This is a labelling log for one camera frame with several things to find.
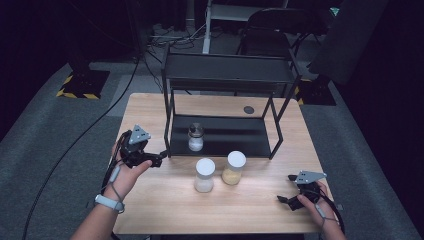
wooden table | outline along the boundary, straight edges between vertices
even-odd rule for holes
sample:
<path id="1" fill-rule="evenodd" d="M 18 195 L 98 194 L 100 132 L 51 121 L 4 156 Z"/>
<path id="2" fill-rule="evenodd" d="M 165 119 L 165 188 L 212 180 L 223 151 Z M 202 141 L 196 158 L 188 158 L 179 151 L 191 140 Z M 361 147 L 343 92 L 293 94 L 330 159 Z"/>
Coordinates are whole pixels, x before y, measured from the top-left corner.
<path id="1" fill-rule="evenodd" d="M 246 115 L 246 105 L 262 109 L 267 98 L 231 96 L 175 96 L 180 111 L 200 114 Z M 284 99 L 274 99 L 281 106 Z M 139 124 L 152 138 L 145 152 L 165 150 L 166 121 L 161 94 L 130 96 L 118 137 Z M 270 143 L 277 141 L 273 120 Z M 214 188 L 199 193 L 193 183 L 196 162 L 204 156 L 173 156 L 160 168 L 146 171 L 125 198 L 126 211 L 118 216 L 117 234 L 209 234 L 209 233 L 309 233 L 318 232 L 306 209 L 291 211 L 277 195 L 293 197 L 298 190 L 287 179 L 300 170 L 322 172 L 300 108 L 290 101 L 280 125 L 284 142 L 272 160 L 248 158 L 240 183 L 226 185 L 221 174 L 225 157 L 210 157 L 216 165 Z"/>

wristband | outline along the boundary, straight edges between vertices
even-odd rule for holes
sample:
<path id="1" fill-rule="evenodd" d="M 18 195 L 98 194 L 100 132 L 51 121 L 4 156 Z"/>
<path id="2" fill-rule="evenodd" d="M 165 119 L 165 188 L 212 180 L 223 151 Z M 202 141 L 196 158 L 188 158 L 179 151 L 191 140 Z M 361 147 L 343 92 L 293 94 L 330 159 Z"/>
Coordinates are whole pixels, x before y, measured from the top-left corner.
<path id="1" fill-rule="evenodd" d="M 123 213 L 125 211 L 125 204 L 123 202 L 118 202 L 118 201 L 109 199 L 100 194 L 96 196 L 94 201 L 106 207 L 112 208 L 113 210 L 118 211 L 118 213 Z"/>

glass jar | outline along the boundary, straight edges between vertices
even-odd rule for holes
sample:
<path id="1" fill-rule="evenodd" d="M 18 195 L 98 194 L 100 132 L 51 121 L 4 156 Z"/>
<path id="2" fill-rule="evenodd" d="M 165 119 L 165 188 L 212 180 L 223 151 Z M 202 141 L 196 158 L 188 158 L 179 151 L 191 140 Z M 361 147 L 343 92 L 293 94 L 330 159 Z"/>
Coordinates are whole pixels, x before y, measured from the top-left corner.
<path id="1" fill-rule="evenodd" d="M 188 147 L 191 151 L 197 152 L 203 148 L 204 130 L 200 123 L 192 123 L 188 129 Z"/>
<path id="2" fill-rule="evenodd" d="M 227 164 L 222 172 L 222 180 L 228 185 L 236 185 L 240 182 L 241 172 L 246 164 L 246 156 L 240 151 L 232 151 L 228 154 Z"/>
<path id="3" fill-rule="evenodd" d="M 196 164 L 196 179 L 194 188 L 198 192 L 210 192 L 213 188 L 213 173 L 215 172 L 215 163 L 209 158 L 202 158 Z"/>

chair seat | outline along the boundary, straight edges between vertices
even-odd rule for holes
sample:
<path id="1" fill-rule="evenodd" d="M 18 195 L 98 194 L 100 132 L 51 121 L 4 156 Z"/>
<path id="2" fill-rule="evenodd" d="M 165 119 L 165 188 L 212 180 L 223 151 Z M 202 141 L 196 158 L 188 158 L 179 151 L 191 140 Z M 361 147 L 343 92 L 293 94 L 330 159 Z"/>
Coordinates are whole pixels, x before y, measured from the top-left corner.
<path id="1" fill-rule="evenodd" d="M 242 48 L 243 55 L 290 57 L 290 42 L 282 32 L 251 29 L 244 41 L 248 44 Z"/>

